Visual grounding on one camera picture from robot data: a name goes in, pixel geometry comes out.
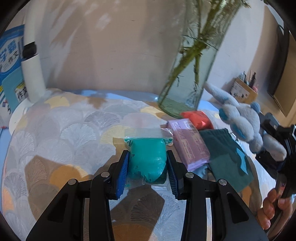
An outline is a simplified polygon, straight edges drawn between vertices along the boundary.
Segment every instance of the human hand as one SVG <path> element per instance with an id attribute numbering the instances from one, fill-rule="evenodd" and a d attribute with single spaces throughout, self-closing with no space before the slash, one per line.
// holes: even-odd
<path id="1" fill-rule="evenodd" d="M 257 213 L 257 220 L 260 223 L 263 229 L 269 229 L 270 227 L 270 220 L 274 217 L 274 206 L 273 203 L 277 199 L 277 193 L 275 189 L 272 189 L 267 198 L 263 201 L 263 208 L 261 208 Z M 289 220 L 290 216 L 292 215 L 293 208 L 292 208 L 292 200 L 291 198 L 280 198 L 278 199 L 278 207 L 283 210 L 283 215 L 281 216 L 280 220 L 276 224 L 275 228 L 269 233 L 268 237 L 276 236 L 284 227 L 286 222 Z"/>

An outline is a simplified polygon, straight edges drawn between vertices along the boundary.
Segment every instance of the cardboard box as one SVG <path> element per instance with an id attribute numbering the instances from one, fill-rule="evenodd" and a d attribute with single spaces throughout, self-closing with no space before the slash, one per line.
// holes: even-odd
<path id="1" fill-rule="evenodd" d="M 252 88 L 247 86 L 239 78 L 236 78 L 233 82 L 232 89 L 230 94 L 239 102 L 251 104 L 254 102 L 258 96 L 258 93 L 255 92 Z"/>

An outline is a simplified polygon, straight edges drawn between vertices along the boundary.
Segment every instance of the glass vase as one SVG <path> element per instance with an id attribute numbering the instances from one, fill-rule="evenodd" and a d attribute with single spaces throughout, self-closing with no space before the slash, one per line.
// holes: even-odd
<path id="1" fill-rule="evenodd" d="M 196 110 L 224 35 L 243 0 L 186 0 L 185 26 L 158 104 L 175 118 Z"/>

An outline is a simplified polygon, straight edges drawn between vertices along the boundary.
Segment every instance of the plush toy arm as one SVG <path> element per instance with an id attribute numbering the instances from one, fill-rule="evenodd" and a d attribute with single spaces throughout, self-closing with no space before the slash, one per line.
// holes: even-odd
<path id="1" fill-rule="evenodd" d="M 205 83 L 205 90 L 209 92 L 220 104 L 230 104 L 234 106 L 239 105 L 237 100 L 231 94 L 210 83 Z"/>
<path id="2" fill-rule="evenodd" d="M 271 135 L 263 134 L 263 147 L 270 153 L 275 161 L 283 161 L 287 156 L 287 151 L 281 143 L 274 139 Z"/>

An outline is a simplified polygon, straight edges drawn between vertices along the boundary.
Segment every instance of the plastic bag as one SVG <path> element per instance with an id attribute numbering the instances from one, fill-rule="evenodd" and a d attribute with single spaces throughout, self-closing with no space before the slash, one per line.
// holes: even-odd
<path id="1" fill-rule="evenodd" d="M 126 188 L 150 184 L 168 186 L 166 145 L 172 143 L 171 129 L 125 130 L 125 142 L 130 149 Z"/>

